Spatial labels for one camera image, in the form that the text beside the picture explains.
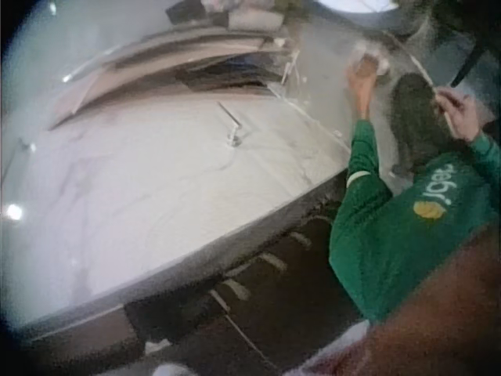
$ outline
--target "white stripe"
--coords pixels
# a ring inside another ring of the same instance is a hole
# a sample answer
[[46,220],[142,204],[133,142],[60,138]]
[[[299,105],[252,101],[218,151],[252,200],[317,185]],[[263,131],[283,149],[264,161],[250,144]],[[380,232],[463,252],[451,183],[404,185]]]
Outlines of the white stripe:
[[314,219],[321,219],[321,220],[323,220],[323,221],[325,221],[325,222],[327,222],[327,223],[329,223],[329,224],[331,224],[331,223],[332,223],[332,219],[331,219],[331,218],[329,218],[329,217],[328,217],[328,216],[326,216],[326,215],[313,215],[312,217],[310,217],[310,218],[308,219],[308,221],[307,221],[306,223],[308,223],[308,222],[310,222],[310,221],[312,221],[312,220],[314,220]]
[[231,288],[239,300],[248,300],[251,296],[251,292],[247,290],[245,286],[239,284],[231,278],[229,280],[225,280],[223,284]]
[[265,260],[268,264],[275,266],[280,272],[285,272],[287,270],[287,264],[271,253],[263,253],[262,255],[259,255],[259,257]]
[[216,290],[210,290],[209,294],[212,295],[212,298],[215,299],[216,302],[226,311],[229,312],[229,305],[226,304],[225,299],[221,297],[221,295]]
[[354,174],[351,174],[351,176],[348,178],[348,181],[346,182],[346,188],[350,186],[356,179],[361,178],[362,176],[365,175],[370,175],[370,172],[367,171],[357,171]]
[[302,233],[293,231],[292,233],[289,233],[289,236],[303,244],[306,248],[310,248],[312,246],[312,241]]

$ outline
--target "yellow logo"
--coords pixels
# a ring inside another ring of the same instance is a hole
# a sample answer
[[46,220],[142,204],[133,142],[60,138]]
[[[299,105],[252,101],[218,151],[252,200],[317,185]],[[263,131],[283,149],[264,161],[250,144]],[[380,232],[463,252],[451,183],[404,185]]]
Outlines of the yellow logo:
[[414,203],[414,212],[422,218],[439,219],[444,215],[445,209],[438,202],[417,201]]

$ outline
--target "green long-sleeve shirt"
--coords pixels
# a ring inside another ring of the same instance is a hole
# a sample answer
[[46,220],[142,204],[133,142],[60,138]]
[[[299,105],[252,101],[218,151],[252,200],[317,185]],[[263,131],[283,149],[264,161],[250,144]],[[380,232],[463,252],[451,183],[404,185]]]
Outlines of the green long-sleeve shirt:
[[379,177],[373,127],[358,121],[330,265],[362,314],[382,321],[476,229],[499,218],[499,147],[483,133],[470,157],[430,161],[397,197]]

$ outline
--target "person's hand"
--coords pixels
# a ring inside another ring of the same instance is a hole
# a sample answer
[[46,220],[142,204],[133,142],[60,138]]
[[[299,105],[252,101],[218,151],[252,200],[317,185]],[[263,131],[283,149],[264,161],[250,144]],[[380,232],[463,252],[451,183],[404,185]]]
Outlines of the person's hand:
[[377,59],[365,55],[360,63],[348,67],[346,75],[360,119],[369,118],[369,104],[377,79]]
[[470,143],[478,136],[481,126],[472,97],[463,96],[450,88],[437,88],[435,101],[449,115],[457,137]]

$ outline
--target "white object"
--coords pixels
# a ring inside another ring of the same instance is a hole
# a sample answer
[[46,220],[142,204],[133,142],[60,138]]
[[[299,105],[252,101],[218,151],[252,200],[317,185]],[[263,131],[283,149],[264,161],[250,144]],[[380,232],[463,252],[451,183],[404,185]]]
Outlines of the white object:
[[398,8],[392,0],[318,0],[329,9],[346,13],[379,13]]
[[162,364],[154,372],[152,376],[196,376],[196,373],[180,364]]
[[359,63],[364,55],[372,56],[377,60],[377,75],[384,76],[390,70],[390,62],[387,59],[387,50],[378,43],[360,41],[355,45],[351,56],[353,63]]

